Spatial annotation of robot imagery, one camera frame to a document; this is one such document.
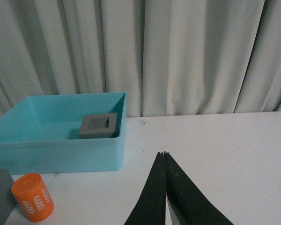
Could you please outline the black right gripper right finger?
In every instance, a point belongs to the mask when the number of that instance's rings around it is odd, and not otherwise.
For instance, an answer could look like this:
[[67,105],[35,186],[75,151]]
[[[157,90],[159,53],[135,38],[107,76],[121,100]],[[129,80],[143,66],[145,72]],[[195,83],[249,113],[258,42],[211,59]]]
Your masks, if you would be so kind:
[[185,225],[231,225],[199,190],[174,158],[165,153],[167,196],[179,222]]

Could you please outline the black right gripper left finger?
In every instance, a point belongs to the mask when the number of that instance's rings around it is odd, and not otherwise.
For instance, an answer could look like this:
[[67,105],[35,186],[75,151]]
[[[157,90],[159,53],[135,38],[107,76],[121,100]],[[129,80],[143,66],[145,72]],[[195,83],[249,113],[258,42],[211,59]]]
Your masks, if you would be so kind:
[[164,225],[166,210],[166,169],[162,153],[157,153],[141,195],[126,225]]

